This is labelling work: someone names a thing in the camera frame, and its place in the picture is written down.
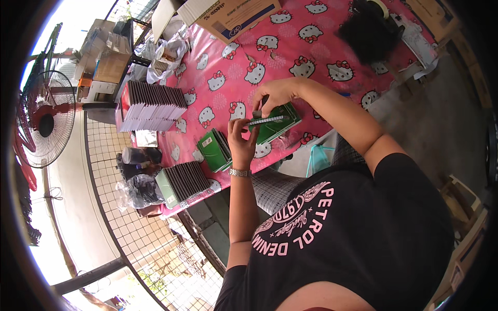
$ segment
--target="concrete floor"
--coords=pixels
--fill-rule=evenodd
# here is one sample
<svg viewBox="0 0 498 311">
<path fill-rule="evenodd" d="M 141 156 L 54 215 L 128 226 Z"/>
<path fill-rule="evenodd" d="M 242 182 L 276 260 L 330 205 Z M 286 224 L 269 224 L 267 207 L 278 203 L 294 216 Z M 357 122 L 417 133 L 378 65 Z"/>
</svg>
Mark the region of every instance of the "concrete floor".
<svg viewBox="0 0 498 311">
<path fill-rule="evenodd" d="M 442 186 L 440 175 L 453 174 L 477 195 L 484 189 L 486 111 L 481 109 L 466 73 L 454 57 L 443 56 L 436 70 L 421 81 L 411 79 L 391 88 L 371 104 L 369 112 L 436 187 Z M 336 137 L 337 133 L 332 131 L 320 141 L 324 146 L 334 147 Z M 310 149 L 296 151 L 279 171 L 305 177 Z M 331 159 L 333 152 L 326 153 Z M 202 206 L 190 207 L 188 211 L 194 220 L 212 224 L 205 228 L 205 236 L 226 264 L 229 189 L 217 196 L 223 199 L 206 200 Z"/>
</svg>

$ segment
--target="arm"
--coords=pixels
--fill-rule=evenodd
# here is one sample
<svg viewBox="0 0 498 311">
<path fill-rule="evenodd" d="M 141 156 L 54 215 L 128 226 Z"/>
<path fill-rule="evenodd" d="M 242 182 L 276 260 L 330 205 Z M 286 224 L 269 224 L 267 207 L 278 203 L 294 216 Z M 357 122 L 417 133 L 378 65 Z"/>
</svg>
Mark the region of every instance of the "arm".
<svg viewBox="0 0 498 311">
<path fill-rule="evenodd" d="M 242 127 L 248 119 L 235 119 L 228 124 L 228 143 L 232 152 L 232 167 L 236 170 L 249 170 L 254 156 L 259 128 L 254 128 L 249 140 L 242 138 Z M 250 177 L 231 176 L 229 235 L 230 250 L 227 269 L 247 265 L 251 249 L 251 238 L 259 225 L 254 188 Z"/>
<path fill-rule="evenodd" d="M 405 153 L 379 123 L 360 105 L 310 79 L 290 78 L 263 84 L 254 95 L 253 109 L 266 94 L 263 116 L 292 99 L 307 101 L 367 162 L 372 175 L 377 164 L 391 153 Z"/>
</svg>

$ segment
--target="black t-shirt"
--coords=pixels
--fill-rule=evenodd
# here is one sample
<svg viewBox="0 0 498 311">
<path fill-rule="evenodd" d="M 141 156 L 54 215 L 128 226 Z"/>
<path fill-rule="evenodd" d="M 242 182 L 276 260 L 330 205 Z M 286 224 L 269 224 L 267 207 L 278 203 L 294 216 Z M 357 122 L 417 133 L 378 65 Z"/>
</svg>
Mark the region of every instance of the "black t-shirt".
<svg viewBox="0 0 498 311">
<path fill-rule="evenodd" d="M 259 226 L 247 266 L 225 273 L 215 311 L 275 310 L 318 281 L 344 286 L 377 311 L 422 310 L 446 271 L 453 231 L 446 205 L 415 162 L 333 167 L 293 191 Z"/>
</svg>

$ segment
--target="green spiral notebook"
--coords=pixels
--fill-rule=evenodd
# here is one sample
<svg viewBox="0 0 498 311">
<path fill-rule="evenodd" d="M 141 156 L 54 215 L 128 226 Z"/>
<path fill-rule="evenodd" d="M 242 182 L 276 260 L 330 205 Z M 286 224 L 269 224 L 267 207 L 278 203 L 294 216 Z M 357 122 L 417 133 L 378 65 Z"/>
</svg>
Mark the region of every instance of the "green spiral notebook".
<svg viewBox="0 0 498 311">
<path fill-rule="evenodd" d="M 261 124 L 256 141 L 258 145 L 271 142 L 301 122 L 301 117 L 290 102 L 273 108 L 268 118 L 277 116 L 284 116 L 285 118 Z M 252 130 L 253 127 L 254 125 L 250 125 L 249 130 Z"/>
<path fill-rule="evenodd" d="M 204 156 L 213 173 L 225 171 L 232 165 L 232 154 L 223 134 L 213 128 L 197 142 L 197 149 Z"/>
</svg>

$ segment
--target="notebook stack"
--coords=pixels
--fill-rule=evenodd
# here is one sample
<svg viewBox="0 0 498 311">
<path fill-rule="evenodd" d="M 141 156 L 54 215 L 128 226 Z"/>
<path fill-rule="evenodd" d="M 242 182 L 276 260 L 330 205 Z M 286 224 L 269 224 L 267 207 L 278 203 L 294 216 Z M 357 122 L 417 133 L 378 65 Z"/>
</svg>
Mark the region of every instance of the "notebook stack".
<svg viewBox="0 0 498 311">
<path fill-rule="evenodd" d="M 155 178 L 170 209 L 210 187 L 197 161 L 164 168 Z"/>
<path fill-rule="evenodd" d="M 223 134 L 213 128 L 197 142 L 197 149 L 204 156 L 213 173 L 225 171 L 232 165 L 232 154 Z"/>
<path fill-rule="evenodd" d="M 128 81 L 116 108 L 118 132 L 167 131 L 187 110 L 181 89 Z"/>
<path fill-rule="evenodd" d="M 297 114 L 296 109 L 291 103 L 275 107 L 270 112 L 268 118 L 274 118 L 274 121 L 261 124 L 259 135 L 256 140 L 258 145 L 271 142 L 301 122 L 301 117 Z M 251 119 L 251 122 L 260 120 L 261 119 Z M 249 130 L 252 130 L 253 127 L 254 125 L 250 125 Z"/>
</svg>

